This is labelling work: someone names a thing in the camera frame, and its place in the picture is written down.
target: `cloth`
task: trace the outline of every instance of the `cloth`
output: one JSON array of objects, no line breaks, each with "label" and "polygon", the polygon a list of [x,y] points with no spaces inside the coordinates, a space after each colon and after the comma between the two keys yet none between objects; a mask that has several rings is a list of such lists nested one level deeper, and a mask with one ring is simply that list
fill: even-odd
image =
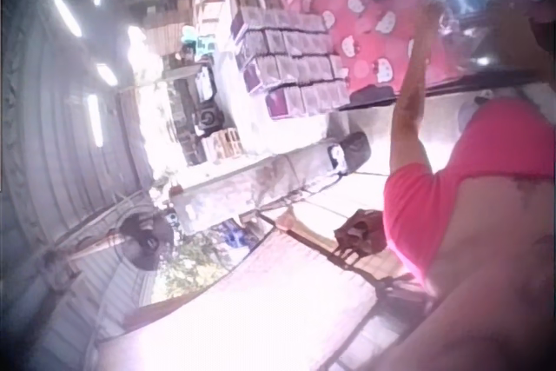
[{"label": "cloth", "polygon": [[384,223],[388,245],[424,283],[442,243],[460,183],[482,176],[554,179],[554,128],[529,103],[496,99],[480,107],[436,174],[408,164],[387,180]]},{"label": "cloth", "polygon": [[[349,91],[369,85],[400,91],[413,46],[419,0],[282,0],[286,9],[321,14],[340,54]],[[553,20],[547,0],[511,0],[537,22]],[[433,46],[427,86],[461,76],[440,40]]]}]

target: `pink shirt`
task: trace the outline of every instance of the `pink shirt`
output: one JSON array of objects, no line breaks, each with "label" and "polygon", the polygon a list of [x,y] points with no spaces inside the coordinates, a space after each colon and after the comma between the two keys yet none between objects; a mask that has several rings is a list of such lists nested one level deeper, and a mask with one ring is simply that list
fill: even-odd
[{"label": "pink shirt", "polygon": [[481,176],[554,179],[553,126],[529,103],[483,105],[436,174],[420,163],[395,171],[384,189],[388,246],[424,282],[452,217],[460,183]]}]

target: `person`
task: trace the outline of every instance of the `person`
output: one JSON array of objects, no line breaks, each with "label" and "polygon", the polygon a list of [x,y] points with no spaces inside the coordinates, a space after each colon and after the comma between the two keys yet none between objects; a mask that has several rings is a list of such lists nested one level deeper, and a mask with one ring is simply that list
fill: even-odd
[{"label": "person", "polygon": [[360,371],[554,368],[554,240],[470,275],[404,341]]},{"label": "person", "polygon": [[[440,15],[436,3],[423,8],[394,107],[384,226],[388,246],[442,299],[481,268],[553,234],[556,154],[553,126],[530,103],[493,99],[473,115],[447,166],[431,170],[419,130]],[[553,84],[552,61],[528,21],[514,10],[495,18],[501,58]]]}]

